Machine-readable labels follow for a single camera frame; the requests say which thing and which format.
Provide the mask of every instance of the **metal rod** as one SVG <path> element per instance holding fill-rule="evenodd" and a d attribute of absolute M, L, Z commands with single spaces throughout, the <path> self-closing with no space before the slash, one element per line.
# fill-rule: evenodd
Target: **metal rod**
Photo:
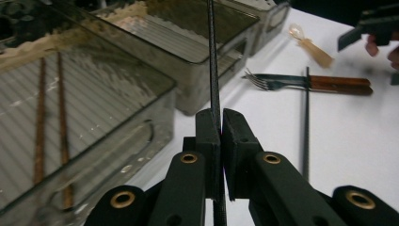
<path fill-rule="evenodd" d="M 46 83 L 46 61 L 40 59 L 39 97 L 36 114 L 36 145 L 35 145 L 35 174 L 33 184 L 36 185 L 44 177 L 44 118 L 45 118 L 45 83 Z"/>
<path fill-rule="evenodd" d="M 221 119 L 220 119 L 220 102 L 219 102 L 219 86 L 217 73 L 217 50 L 215 38 L 215 15 L 214 15 L 214 1 L 208 0 L 208 29 L 209 29 L 209 55 L 210 55 L 210 84 L 211 84 L 211 111 L 213 114 L 214 123 L 219 135 L 221 135 Z M 214 200 L 214 225 L 227 225 L 226 220 L 226 197 L 224 189 L 224 173 L 222 158 L 220 159 L 220 168 L 216 169 L 216 173 L 220 176 L 219 190 L 217 191 L 216 199 Z"/>
<path fill-rule="evenodd" d="M 67 115 L 65 110 L 64 72 L 62 68 L 62 55 L 59 52 L 57 53 L 57 72 L 61 163 L 62 165 L 65 165 L 70 161 L 70 151 L 68 146 Z M 73 207 L 72 185 L 69 185 L 64 189 L 63 201 L 65 209 Z"/>
<path fill-rule="evenodd" d="M 311 76 L 309 75 L 309 67 L 306 68 L 306 100 L 305 100 L 305 126 L 304 126 L 304 142 L 303 142 L 303 159 L 302 159 L 302 176 L 309 181 L 309 161 L 310 161 L 310 104 L 309 93 L 311 89 Z"/>
<path fill-rule="evenodd" d="M 217 73 L 217 50 L 215 38 L 214 1 L 208 0 L 208 29 L 209 29 L 209 57 L 210 57 L 210 84 L 211 84 L 211 110 L 217 130 L 221 131 L 219 84 Z"/>

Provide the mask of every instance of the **metal ring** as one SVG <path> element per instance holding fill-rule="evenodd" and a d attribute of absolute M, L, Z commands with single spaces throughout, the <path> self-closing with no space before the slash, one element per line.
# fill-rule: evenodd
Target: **metal ring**
<path fill-rule="evenodd" d="M 374 209 L 375 202 L 370 199 L 368 196 L 354 190 L 350 190 L 346 192 L 345 197 L 357 207 L 362 209 Z"/>
<path fill-rule="evenodd" d="M 180 160 L 184 163 L 195 163 L 197 162 L 198 158 L 194 154 L 187 153 L 182 155 L 182 157 L 180 157 Z"/>
<path fill-rule="evenodd" d="M 273 154 L 268 153 L 264 155 L 263 161 L 270 164 L 278 164 L 281 162 L 281 159 Z"/>
<path fill-rule="evenodd" d="M 118 198 L 121 196 L 127 196 L 128 199 L 123 201 L 118 200 Z M 120 191 L 112 197 L 111 205 L 114 208 L 121 209 L 132 204 L 135 201 L 135 198 L 135 194 L 133 194 L 131 191 Z"/>

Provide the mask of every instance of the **wooden chopstick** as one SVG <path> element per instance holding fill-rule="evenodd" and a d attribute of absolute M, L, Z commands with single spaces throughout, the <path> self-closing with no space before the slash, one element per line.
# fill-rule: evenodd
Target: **wooden chopstick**
<path fill-rule="evenodd" d="M 62 165 L 65 165 L 70 161 L 70 152 L 68 146 L 67 115 L 65 110 L 64 72 L 62 68 L 62 55 L 59 52 L 57 53 L 57 72 L 61 163 Z M 73 207 L 72 185 L 69 185 L 64 189 L 63 202 L 65 209 Z"/>
<path fill-rule="evenodd" d="M 36 185 L 44 177 L 44 118 L 45 118 L 45 83 L 46 83 L 46 61 L 40 59 L 39 98 L 36 115 L 36 146 L 35 146 L 35 168 L 33 184 Z"/>

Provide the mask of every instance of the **finger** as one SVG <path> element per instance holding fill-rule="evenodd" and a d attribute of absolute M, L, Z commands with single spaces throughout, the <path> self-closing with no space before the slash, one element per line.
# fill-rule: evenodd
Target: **finger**
<path fill-rule="evenodd" d="M 374 42 L 367 42 L 365 47 L 371 57 L 375 57 L 378 54 L 378 47 L 376 47 Z"/>
<path fill-rule="evenodd" d="M 388 54 L 388 60 L 392 63 L 399 64 L 399 46 Z"/>
<path fill-rule="evenodd" d="M 375 35 L 369 35 L 367 37 L 367 42 L 375 42 L 376 40 L 376 36 Z"/>

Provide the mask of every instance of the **utensil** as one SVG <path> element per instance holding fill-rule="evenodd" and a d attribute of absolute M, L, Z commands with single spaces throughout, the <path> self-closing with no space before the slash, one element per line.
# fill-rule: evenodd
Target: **utensil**
<path fill-rule="evenodd" d="M 331 66 L 334 59 L 322 49 L 314 45 L 310 39 L 306 39 L 305 33 L 300 25 L 290 24 L 289 33 L 292 37 L 298 40 L 299 46 L 308 52 L 320 67 L 329 68 Z"/>
<path fill-rule="evenodd" d="M 67 111 L 65 102 L 64 88 L 64 72 L 62 67 L 62 55 L 57 53 L 57 71 L 58 71 L 58 101 L 59 101 L 59 129 L 60 129 L 60 146 L 61 146 L 61 163 L 66 165 L 70 161 L 70 151 L 68 145 L 68 129 L 67 129 Z M 67 186 L 63 190 L 64 208 L 73 207 L 73 187 Z"/>
<path fill-rule="evenodd" d="M 306 81 L 311 81 L 311 76 L 309 75 L 309 67 L 306 68 Z M 311 159 L 310 144 L 311 144 L 311 111 L 310 111 L 310 86 L 309 82 L 306 83 L 306 96 L 305 96 L 305 119 L 303 126 L 303 150 L 302 150 L 302 176 L 305 180 L 309 181 L 309 163 Z"/>
<path fill-rule="evenodd" d="M 307 78 L 301 76 L 246 73 L 246 78 L 255 86 L 267 91 L 283 88 L 305 89 L 307 87 Z M 367 79 L 361 78 L 310 76 L 310 91 L 371 95 L 373 90 L 369 85 L 370 82 Z"/>
<path fill-rule="evenodd" d="M 44 118 L 45 118 L 45 83 L 46 83 L 46 61 L 40 59 L 39 95 L 38 109 L 36 114 L 36 145 L 35 145 L 35 167 L 33 184 L 36 185 L 44 178 Z"/>

